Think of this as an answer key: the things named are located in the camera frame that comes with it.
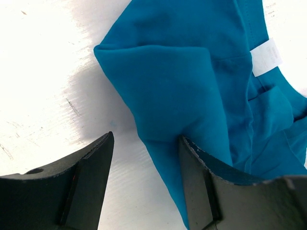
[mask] white label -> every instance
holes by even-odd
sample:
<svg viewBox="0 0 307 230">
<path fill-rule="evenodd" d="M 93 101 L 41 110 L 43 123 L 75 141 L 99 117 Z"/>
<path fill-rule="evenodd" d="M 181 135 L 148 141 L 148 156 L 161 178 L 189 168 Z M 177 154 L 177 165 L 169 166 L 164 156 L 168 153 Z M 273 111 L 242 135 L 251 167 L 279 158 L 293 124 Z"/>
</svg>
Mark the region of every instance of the white label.
<svg viewBox="0 0 307 230">
<path fill-rule="evenodd" d="M 251 50 L 250 53 L 252 56 L 253 73 L 255 77 L 269 72 L 283 62 L 272 38 Z"/>
</svg>

